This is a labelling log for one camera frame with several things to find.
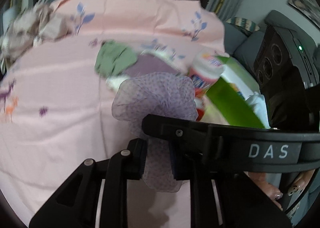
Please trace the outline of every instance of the panda nail art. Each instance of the panda nail art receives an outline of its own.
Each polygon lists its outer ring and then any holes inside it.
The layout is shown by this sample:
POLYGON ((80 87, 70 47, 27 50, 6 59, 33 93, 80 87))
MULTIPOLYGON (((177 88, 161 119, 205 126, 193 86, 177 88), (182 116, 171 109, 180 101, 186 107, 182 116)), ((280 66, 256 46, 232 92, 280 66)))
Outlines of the panda nail art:
POLYGON ((276 199, 275 199, 275 200, 280 199, 282 196, 283 196, 283 193, 280 193, 279 195, 276 196, 276 199))
POLYGON ((293 195, 294 193, 297 193, 299 190, 299 187, 297 185, 294 185, 292 187, 289 188, 288 190, 288 195, 291 196, 293 195))

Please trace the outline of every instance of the pink blanket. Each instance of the pink blanket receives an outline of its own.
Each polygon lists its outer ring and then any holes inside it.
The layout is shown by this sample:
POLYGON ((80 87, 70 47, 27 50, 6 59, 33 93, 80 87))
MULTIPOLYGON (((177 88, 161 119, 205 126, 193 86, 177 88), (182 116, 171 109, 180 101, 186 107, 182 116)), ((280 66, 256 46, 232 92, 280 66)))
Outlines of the pink blanket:
MULTIPOLYGON (((25 224, 82 161, 107 159, 134 138, 112 117, 115 93, 94 71, 102 41, 164 50, 183 73, 199 52, 227 56, 223 24, 196 1, 57 0, 53 7, 70 16, 75 34, 29 50, 0 87, 0 187, 25 224)), ((189 227, 189 202, 188 183, 169 194, 129 182, 129 227, 189 227)))

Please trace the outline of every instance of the screw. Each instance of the screw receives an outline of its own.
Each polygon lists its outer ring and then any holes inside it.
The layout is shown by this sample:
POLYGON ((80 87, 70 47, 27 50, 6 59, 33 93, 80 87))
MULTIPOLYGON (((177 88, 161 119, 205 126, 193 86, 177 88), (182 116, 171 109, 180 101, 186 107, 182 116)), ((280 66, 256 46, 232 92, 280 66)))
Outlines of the screw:
POLYGON ((129 150, 123 150, 123 151, 120 152, 120 154, 121 154, 122 156, 125 156, 125 157, 126 157, 126 156, 129 156, 130 153, 131 153, 131 152, 130 152, 129 150))
POLYGON ((183 135, 182 130, 176 130, 176 136, 181 137, 183 135))
POLYGON ((84 164, 85 164, 86 166, 91 166, 91 165, 93 164, 93 159, 86 159, 86 160, 84 161, 84 164))

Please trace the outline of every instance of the deer print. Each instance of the deer print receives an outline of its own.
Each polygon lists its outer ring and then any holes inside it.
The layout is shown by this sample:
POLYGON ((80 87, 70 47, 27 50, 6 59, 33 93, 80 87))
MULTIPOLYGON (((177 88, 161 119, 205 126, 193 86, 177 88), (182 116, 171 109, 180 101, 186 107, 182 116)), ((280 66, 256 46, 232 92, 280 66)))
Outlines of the deer print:
POLYGON ((3 100, 4 101, 4 112, 5 112, 5 102, 7 100, 7 98, 9 97, 9 95, 11 94, 11 91, 13 89, 14 84, 16 83, 16 80, 14 79, 12 82, 9 82, 9 89, 8 91, 4 91, 0 93, 0 101, 3 100))
POLYGON ((11 105, 8 105, 6 108, 5 108, 5 121, 7 122, 7 115, 10 115, 10 118, 11 118, 11 122, 12 122, 12 113, 15 109, 15 107, 18 106, 18 97, 13 97, 12 98, 12 104, 11 105))

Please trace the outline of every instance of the patterned pillow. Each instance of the patterned pillow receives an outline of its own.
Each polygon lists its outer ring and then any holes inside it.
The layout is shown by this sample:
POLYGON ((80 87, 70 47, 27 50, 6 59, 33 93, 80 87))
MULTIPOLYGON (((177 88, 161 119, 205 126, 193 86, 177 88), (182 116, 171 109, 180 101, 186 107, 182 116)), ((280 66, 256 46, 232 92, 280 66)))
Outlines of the patterned pillow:
POLYGON ((253 32, 258 31, 260 29, 260 27, 257 24, 255 24, 253 21, 247 20, 245 18, 240 18, 240 17, 233 17, 229 20, 226 20, 226 23, 229 23, 235 26, 247 37, 249 37, 253 32))

